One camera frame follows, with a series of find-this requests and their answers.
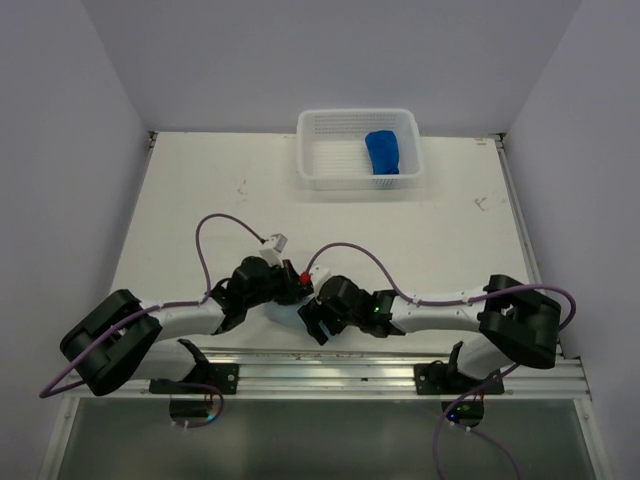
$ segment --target blue object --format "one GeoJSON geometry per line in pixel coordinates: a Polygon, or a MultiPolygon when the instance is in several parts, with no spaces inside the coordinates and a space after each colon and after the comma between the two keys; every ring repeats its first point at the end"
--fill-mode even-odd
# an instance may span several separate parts
{"type": "Polygon", "coordinates": [[[380,130],[368,134],[364,142],[369,150],[374,175],[397,175],[400,153],[398,139],[391,130],[380,130]]]}

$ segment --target wire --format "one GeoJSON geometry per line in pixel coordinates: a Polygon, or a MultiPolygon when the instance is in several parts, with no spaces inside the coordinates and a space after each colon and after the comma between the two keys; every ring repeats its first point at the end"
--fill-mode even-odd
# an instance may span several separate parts
{"type": "MultiPolygon", "coordinates": [[[[367,257],[369,257],[378,266],[378,268],[380,268],[380,270],[382,271],[383,275],[386,277],[387,281],[391,285],[391,288],[393,288],[393,290],[396,292],[396,294],[400,298],[402,298],[403,300],[405,300],[405,301],[407,301],[409,303],[416,304],[416,305],[421,305],[421,306],[425,306],[425,307],[451,307],[451,306],[455,306],[455,305],[472,304],[472,303],[476,303],[476,302],[480,302],[480,301],[490,300],[492,298],[501,297],[503,295],[510,295],[510,294],[514,294],[514,293],[526,292],[526,291],[531,291],[531,290],[548,290],[548,291],[551,291],[551,292],[559,293],[560,295],[564,296],[567,299],[567,301],[569,302],[569,313],[567,314],[567,317],[565,318],[565,320],[562,323],[560,323],[560,327],[559,327],[560,330],[563,330],[564,328],[566,328],[567,325],[569,325],[569,323],[571,323],[571,321],[573,320],[573,318],[575,317],[575,314],[576,314],[577,305],[576,305],[576,300],[573,297],[573,295],[571,295],[567,290],[565,290],[563,288],[554,287],[554,286],[550,286],[550,285],[545,285],[545,284],[542,284],[542,283],[534,283],[534,284],[530,284],[530,285],[518,285],[518,286],[515,286],[515,287],[509,287],[509,288],[505,288],[505,289],[502,289],[502,290],[498,290],[496,292],[491,292],[491,293],[487,293],[487,294],[483,294],[483,295],[478,295],[476,297],[471,297],[469,299],[462,299],[462,298],[460,298],[460,299],[452,299],[452,300],[415,299],[415,298],[410,297],[406,293],[404,293],[402,290],[400,290],[400,287],[398,287],[398,284],[395,282],[395,280],[391,276],[391,273],[384,266],[384,264],[380,261],[380,259],[378,259],[378,257],[376,257],[373,253],[371,253],[366,248],[361,247],[360,245],[357,245],[355,243],[333,242],[333,243],[329,243],[329,244],[325,245],[324,247],[320,248],[311,257],[311,260],[309,260],[309,263],[307,265],[307,268],[305,269],[305,272],[309,273],[309,271],[311,270],[311,267],[313,266],[315,261],[318,259],[318,257],[323,252],[329,250],[330,248],[334,248],[334,247],[352,248],[354,250],[358,250],[359,252],[364,253],[367,257]]],[[[506,377],[507,375],[509,375],[511,372],[513,372],[519,366],[520,365],[517,364],[517,363],[511,365],[504,372],[501,372],[501,373],[495,375],[494,377],[486,380],[485,382],[483,382],[479,386],[469,390],[466,393],[463,393],[458,398],[456,398],[453,402],[451,402],[449,404],[449,406],[445,409],[445,411],[443,412],[442,416],[440,417],[440,420],[436,424],[436,428],[435,428],[435,430],[433,432],[433,442],[432,442],[433,460],[434,460],[434,462],[436,464],[436,470],[438,472],[438,476],[442,480],[446,480],[446,476],[444,474],[444,470],[442,469],[442,463],[440,461],[440,452],[439,452],[439,449],[438,449],[438,440],[440,438],[440,433],[442,431],[442,426],[444,425],[444,422],[447,420],[447,416],[449,415],[449,413],[456,406],[458,406],[465,398],[469,397],[470,395],[483,393],[484,390],[486,390],[487,387],[489,387],[490,385],[493,385],[494,383],[498,382],[502,378],[506,377]]],[[[518,478],[519,479],[522,478],[522,470],[521,470],[520,466],[518,465],[518,463],[516,462],[515,458],[511,455],[511,453],[509,453],[509,451],[507,450],[507,448],[504,445],[502,445],[500,442],[498,442],[493,437],[487,435],[484,432],[479,432],[478,431],[476,433],[478,435],[480,435],[481,437],[485,438],[486,440],[488,440],[489,442],[491,442],[494,445],[496,445],[503,452],[505,452],[506,455],[509,457],[509,460],[513,464],[513,466],[514,466],[514,468],[516,470],[516,474],[517,474],[518,478]]]]}
{"type": "Polygon", "coordinates": [[[165,383],[167,385],[173,385],[175,387],[198,388],[200,390],[205,390],[207,392],[210,392],[212,396],[216,395],[218,396],[218,398],[220,398],[220,405],[218,406],[218,410],[216,410],[216,413],[209,415],[204,422],[190,423],[186,420],[183,423],[176,422],[181,427],[188,428],[188,429],[206,427],[207,425],[210,425],[211,423],[213,423],[220,416],[220,414],[222,414],[222,410],[224,409],[224,396],[222,395],[222,392],[218,390],[216,387],[214,387],[213,385],[207,385],[204,383],[174,382],[173,380],[166,380],[166,379],[163,379],[160,381],[162,383],[165,383]]]}
{"type": "MultiPolygon", "coordinates": [[[[165,308],[197,307],[209,298],[209,295],[211,293],[211,277],[209,275],[207,262],[204,259],[204,255],[202,254],[202,248],[200,247],[200,230],[202,229],[202,226],[205,224],[207,220],[210,220],[212,218],[217,218],[217,217],[226,218],[228,220],[232,220],[238,223],[239,225],[244,227],[249,233],[251,233],[254,237],[256,237],[261,243],[264,243],[266,241],[260,235],[258,235],[256,231],[252,229],[249,225],[247,225],[242,220],[232,215],[227,215],[226,213],[213,213],[211,215],[207,215],[206,217],[204,217],[202,220],[200,220],[200,222],[198,222],[198,226],[196,227],[196,250],[198,252],[200,265],[202,265],[202,270],[204,272],[205,280],[207,283],[207,292],[204,298],[200,301],[190,300],[190,301],[180,301],[180,302],[168,302],[163,305],[152,305],[151,307],[139,310],[135,313],[132,313],[131,315],[126,316],[119,322],[109,327],[102,335],[96,338],[87,348],[85,348],[76,358],[74,358],[71,362],[69,362],[69,364],[62,370],[62,372],[56,375],[56,377],[40,391],[40,394],[39,394],[40,398],[49,398],[54,395],[58,395],[60,393],[69,391],[73,388],[79,387],[80,385],[84,385],[85,382],[81,380],[78,382],[70,383],[68,385],[64,385],[62,387],[55,388],[67,375],[69,375],[76,367],[78,367],[78,365],[80,365],[80,363],[82,363],[82,361],[85,358],[87,358],[87,356],[89,356],[91,352],[93,352],[96,348],[98,348],[98,346],[102,345],[102,343],[104,343],[104,341],[107,340],[111,335],[113,335],[118,330],[125,328],[127,325],[137,320],[138,318],[142,317],[143,315],[146,315],[148,313],[153,313],[160,309],[165,309],[165,308]]],[[[192,384],[192,385],[194,386],[194,388],[195,386],[197,386],[197,388],[202,388],[207,391],[213,391],[211,389],[215,389],[215,387],[212,387],[211,385],[205,385],[205,384],[192,384]]],[[[215,393],[216,395],[219,395],[220,398],[222,399],[222,394],[220,393],[219,390],[215,389],[213,393],[215,393]]]]}

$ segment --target white table surface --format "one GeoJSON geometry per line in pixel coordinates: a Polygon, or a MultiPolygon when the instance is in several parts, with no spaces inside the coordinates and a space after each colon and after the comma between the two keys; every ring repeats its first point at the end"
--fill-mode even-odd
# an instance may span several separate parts
{"type": "MultiPolygon", "coordinates": [[[[527,281],[493,140],[424,137],[422,145],[421,188],[312,192],[296,176],[294,135],[160,133],[112,289],[163,301],[199,298],[204,278],[194,230],[213,212],[236,215],[263,236],[285,234],[285,258],[299,272],[324,244],[348,241],[377,254],[405,291],[425,296],[485,285],[493,273],[527,281]]],[[[202,233],[213,282],[257,254],[255,239],[227,220],[210,220],[202,233]]],[[[388,288],[359,252],[333,249],[319,262],[362,288],[388,288]]],[[[236,350],[447,353],[473,335],[429,331],[376,339],[349,327],[320,347],[257,307],[235,330],[193,340],[236,350]]]]}

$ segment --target table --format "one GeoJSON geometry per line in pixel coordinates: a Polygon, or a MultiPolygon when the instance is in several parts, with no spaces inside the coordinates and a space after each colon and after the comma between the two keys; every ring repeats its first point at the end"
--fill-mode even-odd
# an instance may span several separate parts
{"type": "MultiPolygon", "coordinates": [[[[298,271],[324,244],[348,241],[377,254],[407,291],[459,292],[486,284],[492,273],[528,281],[495,141],[423,137],[422,145],[426,176],[419,188],[314,192],[297,177],[295,135],[160,133],[112,288],[145,299],[198,298],[204,278],[194,229],[213,212],[238,216],[263,236],[285,234],[285,257],[298,271]]],[[[203,228],[202,246],[215,282],[257,254],[258,244],[236,224],[215,219],[203,228]]],[[[361,288],[387,288],[359,252],[334,249],[319,261],[361,288]]],[[[474,335],[376,339],[350,327],[320,347],[258,307],[232,332],[193,340],[232,350],[447,353],[474,335]]]]}

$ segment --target white plastic container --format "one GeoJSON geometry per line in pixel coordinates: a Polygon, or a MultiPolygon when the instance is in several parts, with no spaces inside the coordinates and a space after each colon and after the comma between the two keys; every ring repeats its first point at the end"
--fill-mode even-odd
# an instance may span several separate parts
{"type": "Polygon", "coordinates": [[[307,110],[297,128],[298,173],[313,190],[408,188],[424,173],[413,114],[400,108],[307,110]],[[391,130],[398,139],[398,175],[374,175],[364,138],[391,130]]]}

